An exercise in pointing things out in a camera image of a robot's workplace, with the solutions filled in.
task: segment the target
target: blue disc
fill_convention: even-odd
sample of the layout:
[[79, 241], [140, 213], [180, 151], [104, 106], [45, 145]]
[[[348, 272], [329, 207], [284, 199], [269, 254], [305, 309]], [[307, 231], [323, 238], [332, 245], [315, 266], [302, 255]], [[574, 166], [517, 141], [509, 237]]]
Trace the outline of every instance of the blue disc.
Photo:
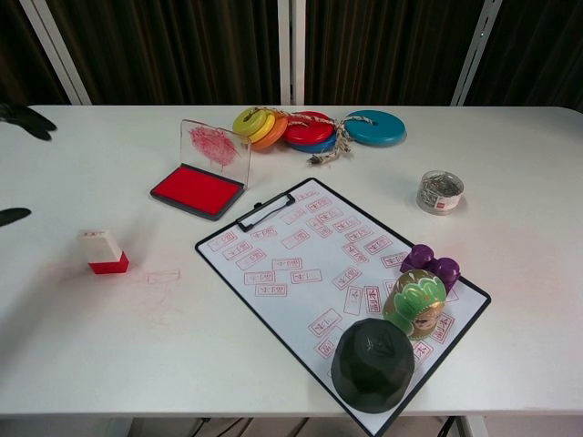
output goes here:
[[304, 153], [323, 153], [329, 152], [334, 148], [336, 144], [336, 134], [331, 134], [328, 139], [324, 140], [322, 143], [313, 144], [311, 146], [304, 146], [302, 144], [288, 143], [288, 146], [294, 150], [298, 150]]
[[383, 111], [365, 109], [352, 112], [349, 116], [367, 117], [373, 121], [370, 124], [365, 121], [349, 120], [345, 124], [348, 135], [354, 141], [367, 146], [391, 146], [401, 141], [406, 134], [404, 123]]

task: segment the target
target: yellow disc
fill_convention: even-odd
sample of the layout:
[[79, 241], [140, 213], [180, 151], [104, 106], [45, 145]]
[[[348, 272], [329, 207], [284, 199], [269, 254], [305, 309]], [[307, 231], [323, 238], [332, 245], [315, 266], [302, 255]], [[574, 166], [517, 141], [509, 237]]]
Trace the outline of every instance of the yellow disc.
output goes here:
[[263, 109], [255, 110], [253, 107], [245, 109], [233, 121], [233, 132], [249, 137], [257, 132], [265, 124], [267, 111]]
[[255, 132], [253, 135], [249, 135], [251, 143], [256, 143], [257, 141], [265, 137], [267, 134], [269, 134], [274, 124], [275, 116], [270, 112], [267, 115], [267, 118], [265, 119], [265, 123], [263, 124], [263, 126], [261, 126], [259, 130]]

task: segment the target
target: dark curtain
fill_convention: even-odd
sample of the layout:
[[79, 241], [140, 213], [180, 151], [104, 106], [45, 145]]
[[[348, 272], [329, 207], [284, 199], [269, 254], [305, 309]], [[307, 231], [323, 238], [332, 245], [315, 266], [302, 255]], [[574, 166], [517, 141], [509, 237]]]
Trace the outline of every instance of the dark curtain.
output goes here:
[[483, 0], [309, 0], [305, 101], [449, 105]]
[[48, 0], [94, 104], [277, 104], [276, 0]]
[[18, 0], [0, 1], [0, 102], [69, 103]]
[[583, 1], [505, 0], [465, 104], [583, 112]]

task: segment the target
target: stamp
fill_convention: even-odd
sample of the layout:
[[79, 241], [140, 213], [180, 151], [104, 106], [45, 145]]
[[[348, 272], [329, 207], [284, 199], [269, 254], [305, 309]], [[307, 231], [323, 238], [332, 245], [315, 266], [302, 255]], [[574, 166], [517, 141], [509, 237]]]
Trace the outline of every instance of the stamp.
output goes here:
[[317, 200], [314, 200], [312, 203], [309, 203], [308, 205], [306, 205], [306, 208], [310, 212], [316, 212], [318, 209], [328, 207], [331, 204], [332, 204], [332, 201], [324, 196], [323, 198], [319, 198]]
[[296, 270], [290, 272], [292, 284], [303, 284], [305, 282], [322, 282], [322, 272], [320, 269]]
[[358, 229], [351, 230], [349, 233], [346, 234], [346, 238], [351, 243], [354, 243], [354, 242], [358, 241], [359, 239], [363, 239], [365, 237], [368, 237], [371, 234], [373, 234], [371, 229], [368, 226], [364, 225], [364, 226], [359, 227]]
[[330, 308], [324, 312], [322, 316], [314, 320], [310, 326], [308, 326], [308, 330], [310, 330], [310, 332], [316, 337], [321, 337], [329, 332], [342, 319], [343, 318], [340, 314]]
[[400, 266], [403, 260], [407, 258], [407, 252], [397, 253], [388, 257], [381, 257], [381, 262], [386, 269]]
[[420, 340], [413, 346], [413, 357], [415, 360], [415, 365], [421, 364], [431, 352], [434, 351], [434, 348], [429, 346], [424, 341]]
[[345, 218], [344, 220], [337, 221], [332, 226], [338, 232], [344, 232], [345, 230], [352, 229], [355, 226], [360, 225], [361, 222], [355, 216], [350, 216], [349, 218]]
[[265, 252], [261, 249], [255, 249], [252, 253], [236, 261], [236, 264], [241, 270], [246, 270], [249, 267], [257, 264], [262, 259], [266, 259]]
[[286, 249], [293, 249], [296, 246], [302, 244], [306, 239], [310, 237], [310, 234], [303, 229], [296, 230], [293, 234], [291, 234], [288, 238], [283, 239], [281, 244]]
[[252, 245], [246, 239], [241, 243], [237, 243], [235, 246], [223, 250], [222, 255], [226, 260], [238, 257], [241, 253], [245, 253], [247, 250], [251, 250]]
[[442, 312], [441, 317], [435, 325], [434, 332], [431, 334], [431, 338], [443, 344], [447, 338], [447, 334], [452, 329], [454, 321], [455, 319], [452, 316]]
[[338, 342], [342, 335], [343, 331], [340, 328], [335, 327], [332, 332], [330, 332], [330, 335], [320, 341], [314, 349], [316, 349], [316, 352], [326, 360], [332, 356], [334, 351], [336, 351], [336, 347], [338, 346]]
[[346, 255], [357, 262], [358, 264], [362, 264], [364, 262], [368, 262], [368, 258], [364, 256], [364, 254], [356, 248], [352, 243], [346, 244], [343, 246], [343, 251]]
[[251, 237], [251, 240], [257, 241], [258, 239], [268, 239], [271, 237], [275, 237], [277, 235], [277, 231], [273, 226], [269, 226], [268, 228], [262, 230], [256, 230], [255, 232], [252, 232], [249, 235]]
[[379, 253], [381, 250], [388, 248], [392, 244], [393, 242], [389, 240], [386, 235], [382, 235], [370, 243], [365, 244], [364, 249], [371, 255], [374, 255], [375, 253]]
[[364, 287], [366, 296], [366, 310], [369, 314], [379, 314], [381, 312], [381, 292], [378, 287]]
[[361, 289], [358, 287], [349, 287], [346, 291], [346, 299], [344, 300], [344, 312], [353, 316], [360, 316], [362, 299], [363, 291]]
[[274, 270], [297, 270], [302, 268], [301, 258], [277, 258], [271, 260], [271, 268]]
[[337, 217], [343, 216], [344, 213], [340, 211], [338, 208], [328, 209], [327, 211], [321, 212], [316, 216], [318, 220], [322, 223], [330, 221], [332, 219], [336, 219]]
[[209, 246], [210, 250], [216, 252], [220, 248], [224, 248], [228, 244], [231, 244], [237, 238], [238, 237], [235, 235], [235, 233], [232, 230], [229, 230], [224, 234], [219, 235], [218, 237], [215, 237], [214, 239], [209, 241], [207, 245]]
[[344, 290], [348, 287], [356, 278], [362, 275], [362, 272], [354, 267], [349, 267], [344, 270], [336, 278], [332, 279], [332, 284], [338, 288], [338, 290]]
[[250, 271], [243, 275], [245, 285], [272, 284], [275, 282], [274, 271]]
[[306, 215], [306, 211], [304, 211], [301, 208], [296, 208], [292, 212], [289, 212], [289, 213], [281, 216], [281, 219], [283, 220], [283, 222], [286, 225], [291, 225], [294, 221], [297, 221], [301, 216], [305, 216], [305, 215]]
[[288, 286], [285, 284], [258, 284], [255, 286], [255, 296], [285, 298], [288, 295]]
[[310, 218], [306, 221], [306, 224], [323, 239], [332, 235], [332, 230], [326, 225], [322, 224], [317, 218]]

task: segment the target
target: orange disc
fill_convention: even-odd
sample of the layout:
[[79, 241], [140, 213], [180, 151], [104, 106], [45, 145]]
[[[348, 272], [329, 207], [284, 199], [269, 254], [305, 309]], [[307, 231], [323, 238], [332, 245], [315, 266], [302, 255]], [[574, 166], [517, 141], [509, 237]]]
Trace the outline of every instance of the orange disc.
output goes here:
[[277, 118], [275, 119], [275, 124], [273, 125], [269, 133], [265, 137], [251, 145], [251, 148], [253, 150], [262, 150], [264, 148], [267, 148], [281, 138], [283, 132], [285, 132], [285, 129], [288, 126], [288, 119], [287, 117], [281, 114], [276, 114], [276, 117]]

